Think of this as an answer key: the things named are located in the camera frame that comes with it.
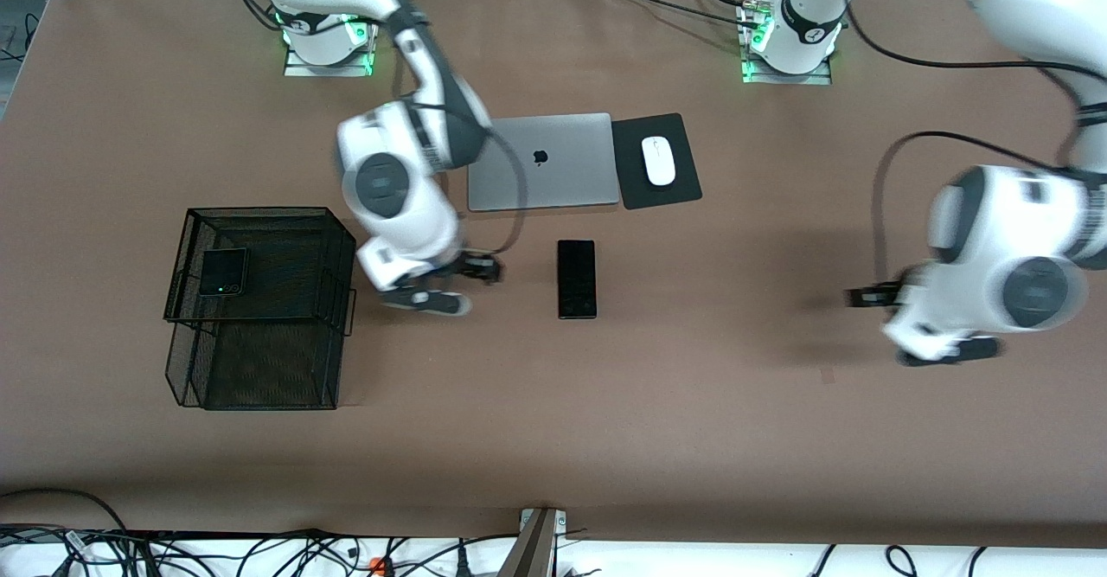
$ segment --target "wire mesh basket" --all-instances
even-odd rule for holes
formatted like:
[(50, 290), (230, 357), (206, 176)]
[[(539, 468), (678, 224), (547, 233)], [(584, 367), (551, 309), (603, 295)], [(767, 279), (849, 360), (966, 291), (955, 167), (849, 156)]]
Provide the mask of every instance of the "wire mesh basket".
[(353, 257), (327, 207), (189, 209), (165, 306), (177, 403), (337, 408)]

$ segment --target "white computer mouse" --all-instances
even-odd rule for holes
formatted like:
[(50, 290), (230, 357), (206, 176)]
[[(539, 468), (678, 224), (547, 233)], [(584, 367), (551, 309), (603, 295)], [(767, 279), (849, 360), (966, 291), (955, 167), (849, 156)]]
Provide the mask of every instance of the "white computer mouse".
[(664, 136), (649, 136), (642, 141), (642, 156), (645, 159), (645, 177), (654, 186), (668, 186), (676, 179), (673, 164), (673, 148)]

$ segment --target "mouse pad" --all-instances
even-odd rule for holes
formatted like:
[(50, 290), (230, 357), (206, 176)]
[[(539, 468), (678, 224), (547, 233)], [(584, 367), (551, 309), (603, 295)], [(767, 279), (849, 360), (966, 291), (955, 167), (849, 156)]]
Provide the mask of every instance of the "mouse pad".
[[(615, 144), (619, 190), (627, 209), (672, 205), (703, 197), (700, 178), (695, 174), (695, 163), (692, 162), (692, 147), (684, 133), (684, 120), (679, 113), (613, 121), (611, 131)], [(673, 151), (676, 178), (668, 186), (654, 186), (645, 176), (642, 141), (649, 136), (664, 136)]]

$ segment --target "table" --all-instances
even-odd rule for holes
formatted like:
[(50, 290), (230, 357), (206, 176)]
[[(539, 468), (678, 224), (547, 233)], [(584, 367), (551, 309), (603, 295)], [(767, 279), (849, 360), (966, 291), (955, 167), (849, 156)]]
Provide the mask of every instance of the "table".
[[(841, 301), (871, 281), (883, 148), (955, 128), (1049, 158), (1070, 111), (1044, 78), (911, 68), (847, 32), (830, 87), (744, 85), (734, 30), (692, 14), (415, 1), (494, 116), (680, 112), (704, 198), (530, 215), (506, 280), (462, 284), (462, 320), (376, 307), (356, 274), (338, 411), (178, 409), (161, 313), (186, 207), (328, 206), (364, 240), (333, 128), (402, 72), (382, 48), (372, 78), (282, 78), (237, 0), (53, 0), (0, 123), (0, 486), (94, 491), (135, 528), (472, 536), (554, 503), (598, 538), (1104, 539), (1107, 279), (1072, 323), (960, 368), (898, 367), (882, 315)], [(904, 53), (1010, 56), (961, 0), (856, 6)], [(925, 257), (941, 184), (983, 163), (1003, 161), (903, 152), (893, 268)], [(493, 246), (509, 219), (465, 225)], [(561, 322), (555, 243), (581, 237), (601, 317)], [(4, 509), (106, 525), (72, 503)]]

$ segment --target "black smartphone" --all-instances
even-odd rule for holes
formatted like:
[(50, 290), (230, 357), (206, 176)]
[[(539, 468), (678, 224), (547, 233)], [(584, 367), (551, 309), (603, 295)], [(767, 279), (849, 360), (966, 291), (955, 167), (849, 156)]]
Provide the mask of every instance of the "black smartphone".
[(596, 318), (596, 243), (558, 240), (557, 293), (558, 318)]
[(200, 296), (238, 296), (246, 289), (245, 248), (205, 250)]

